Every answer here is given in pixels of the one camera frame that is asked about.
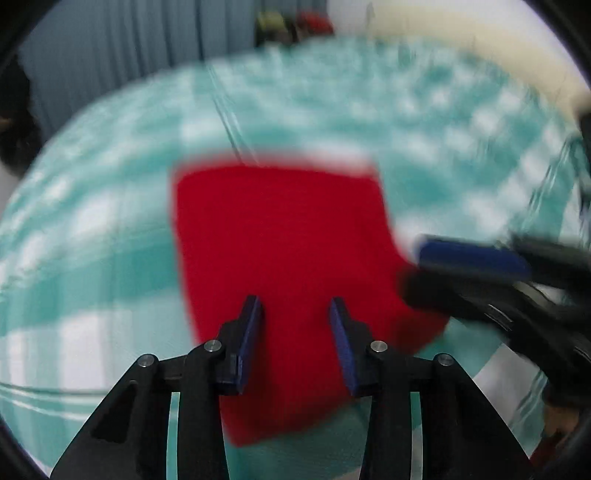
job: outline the red cloth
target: red cloth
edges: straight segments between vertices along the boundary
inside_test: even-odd
[[[411,267],[392,243],[374,175],[238,164],[185,169],[175,208],[198,340],[215,338],[249,294],[265,310],[244,395],[220,399],[235,445],[311,426],[348,401],[329,325],[332,297],[343,297],[374,338],[405,352],[447,322],[411,310],[397,294]]]

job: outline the gray curtain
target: gray curtain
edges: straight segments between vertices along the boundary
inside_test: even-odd
[[[327,0],[61,0],[19,50],[44,139],[96,98],[161,69],[254,46],[262,10]]]

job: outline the teal blanket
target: teal blanket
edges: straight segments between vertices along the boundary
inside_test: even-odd
[[[43,468],[140,354],[168,358],[193,346],[170,176],[231,149],[255,163],[266,150],[309,152],[327,168],[373,161],[393,234],[411,257],[425,233],[493,242],[527,231],[586,246],[579,133],[471,54],[421,39],[338,38],[154,76],[94,103],[54,137],[0,223],[0,412]],[[455,320],[422,354],[441,351],[531,452],[542,425],[538,370],[493,331]],[[306,432],[228,445],[232,478],[352,472],[367,419],[367,403],[356,403]],[[418,414],[414,422],[419,474]]]

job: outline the white cream pillow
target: white cream pillow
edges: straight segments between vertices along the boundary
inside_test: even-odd
[[[436,38],[500,65],[534,86],[571,119],[576,119],[577,112],[589,106],[591,93],[576,68],[528,41],[525,33],[519,35],[474,15],[439,6],[374,0],[368,11],[371,36]]]

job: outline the metal pin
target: metal pin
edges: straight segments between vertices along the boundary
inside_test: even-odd
[[[437,361],[440,363],[440,365],[443,365],[444,367],[449,367],[450,365],[453,365],[456,362],[453,359],[453,357],[451,355],[448,355],[447,353],[442,353],[441,355],[438,355]]]
[[[376,353],[381,353],[388,350],[388,344],[381,340],[374,340],[369,344],[369,347]]]
[[[222,343],[216,339],[209,340],[203,345],[203,348],[205,348],[207,352],[217,352],[221,347]]]
[[[138,358],[138,365],[144,368],[149,367],[154,363],[154,360],[156,360],[156,357],[154,355],[151,355],[150,353],[145,353]]]

